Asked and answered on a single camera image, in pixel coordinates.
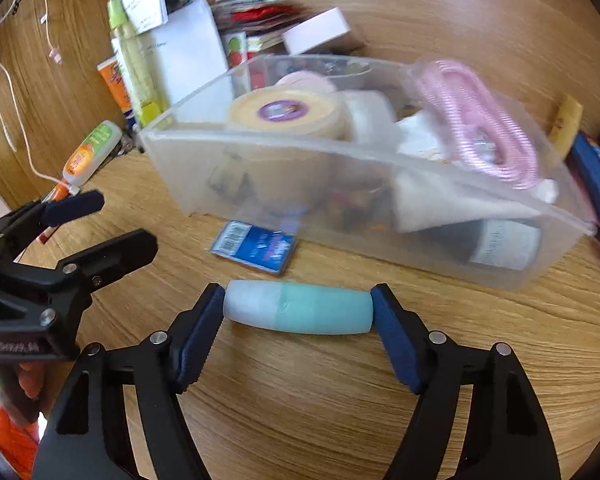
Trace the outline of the person hand holding gripper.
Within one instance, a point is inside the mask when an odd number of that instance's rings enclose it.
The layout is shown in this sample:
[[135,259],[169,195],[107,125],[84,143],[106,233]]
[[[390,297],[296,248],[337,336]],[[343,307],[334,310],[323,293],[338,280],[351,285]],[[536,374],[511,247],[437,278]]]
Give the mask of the person hand holding gripper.
[[41,394],[45,380],[45,364],[40,362],[20,363],[18,382],[29,399],[35,400]]

